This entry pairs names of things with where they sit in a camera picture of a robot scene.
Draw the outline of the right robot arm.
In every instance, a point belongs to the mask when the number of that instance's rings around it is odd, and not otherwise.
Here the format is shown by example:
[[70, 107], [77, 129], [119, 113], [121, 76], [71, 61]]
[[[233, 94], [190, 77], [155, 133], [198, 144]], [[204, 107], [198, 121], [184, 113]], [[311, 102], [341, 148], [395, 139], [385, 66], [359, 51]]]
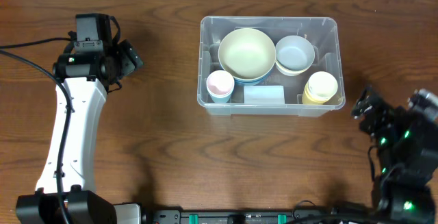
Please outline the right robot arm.
[[416, 90], [408, 106], [393, 107], [367, 86], [351, 110], [370, 136], [380, 173], [371, 170], [374, 212], [401, 223], [434, 223], [429, 181], [437, 169], [437, 96]]

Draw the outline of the pink plastic cup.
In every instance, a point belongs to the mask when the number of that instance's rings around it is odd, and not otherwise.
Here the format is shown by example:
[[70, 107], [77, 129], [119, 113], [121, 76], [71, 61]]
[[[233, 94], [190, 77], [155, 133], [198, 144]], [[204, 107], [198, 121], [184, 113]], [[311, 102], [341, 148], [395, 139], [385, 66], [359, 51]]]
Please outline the pink plastic cup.
[[207, 80], [207, 90], [215, 96], [225, 96], [230, 94], [235, 86], [233, 76], [224, 70], [217, 70], [211, 73]]

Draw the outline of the cream plastic cup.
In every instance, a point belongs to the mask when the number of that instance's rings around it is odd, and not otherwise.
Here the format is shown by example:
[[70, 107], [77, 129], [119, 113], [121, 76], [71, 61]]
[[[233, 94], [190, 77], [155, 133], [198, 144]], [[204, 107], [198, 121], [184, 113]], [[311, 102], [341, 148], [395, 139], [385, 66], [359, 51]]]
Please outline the cream plastic cup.
[[328, 100], [336, 94], [338, 83], [330, 73], [318, 71], [309, 78], [307, 89], [313, 99]]

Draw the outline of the yellow plastic cup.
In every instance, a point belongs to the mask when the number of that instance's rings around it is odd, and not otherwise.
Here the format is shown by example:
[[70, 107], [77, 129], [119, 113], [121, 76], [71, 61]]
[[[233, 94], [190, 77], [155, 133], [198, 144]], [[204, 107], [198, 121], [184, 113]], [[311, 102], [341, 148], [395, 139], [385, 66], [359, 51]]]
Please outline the yellow plastic cup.
[[303, 104], [322, 105], [331, 99], [337, 92], [337, 83], [322, 83], [305, 85], [304, 93], [302, 95]]
[[322, 105], [329, 99], [313, 95], [310, 92], [304, 91], [302, 95], [302, 103], [306, 105]]

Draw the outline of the beige large bowl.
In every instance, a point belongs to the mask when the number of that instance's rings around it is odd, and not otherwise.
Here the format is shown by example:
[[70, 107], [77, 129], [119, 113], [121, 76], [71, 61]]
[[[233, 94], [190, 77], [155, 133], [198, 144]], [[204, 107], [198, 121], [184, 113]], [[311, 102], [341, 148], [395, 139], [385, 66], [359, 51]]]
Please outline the beige large bowl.
[[258, 29], [236, 29], [221, 41], [218, 61], [236, 81], [256, 82], [275, 65], [276, 48], [270, 37]]

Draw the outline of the grey small bowl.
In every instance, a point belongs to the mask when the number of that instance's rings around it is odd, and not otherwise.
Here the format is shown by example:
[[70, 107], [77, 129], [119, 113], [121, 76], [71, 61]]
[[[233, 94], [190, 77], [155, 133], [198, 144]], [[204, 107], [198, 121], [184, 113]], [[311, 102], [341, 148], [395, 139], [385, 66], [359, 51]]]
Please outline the grey small bowl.
[[301, 36], [286, 36], [276, 44], [276, 59], [291, 71], [303, 71], [315, 60], [313, 45]]

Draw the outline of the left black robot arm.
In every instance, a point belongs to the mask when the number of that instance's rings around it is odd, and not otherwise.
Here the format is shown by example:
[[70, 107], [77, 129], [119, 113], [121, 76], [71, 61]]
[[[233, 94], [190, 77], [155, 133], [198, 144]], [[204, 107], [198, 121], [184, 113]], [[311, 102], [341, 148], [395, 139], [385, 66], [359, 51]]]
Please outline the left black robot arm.
[[77, 30], [53, 64], [57, 108], [49, 154], [32, 195], [21, 195], [21, 223], [142, 223], [138, 203], [111, 204], [95, 193], [94, 152], [111, 85], [143, 61], [128, 40], [113, 35], [106, 14], [78, 14]]

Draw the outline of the light blue plastic cup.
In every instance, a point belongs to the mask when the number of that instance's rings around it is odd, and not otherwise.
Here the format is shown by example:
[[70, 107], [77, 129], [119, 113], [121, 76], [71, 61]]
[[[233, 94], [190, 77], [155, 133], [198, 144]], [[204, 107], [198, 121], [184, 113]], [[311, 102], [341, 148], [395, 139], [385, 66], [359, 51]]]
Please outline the light blue plastic cup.
[[231, 99], [231, 95], [231, 92], [225, 95], [216, 95], [214, 93], [209, 93], [209, 96], [214, 103], [227, 103]]

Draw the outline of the dark blue large bowl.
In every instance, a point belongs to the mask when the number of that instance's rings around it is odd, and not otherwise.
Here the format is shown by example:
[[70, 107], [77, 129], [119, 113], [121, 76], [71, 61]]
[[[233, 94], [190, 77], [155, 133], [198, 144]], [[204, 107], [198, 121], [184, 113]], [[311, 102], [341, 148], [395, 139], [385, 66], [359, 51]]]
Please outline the dark blue large bowl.
[[242, 80], [235, 79], [235, 83], [237, 85], [241, 85], [241, 86], [254, 86], [254, 85], [262, 83], [265, 80], [266, 80], [265, 78], [264, 79], [256, 79], [254, 81], [242, 81]]

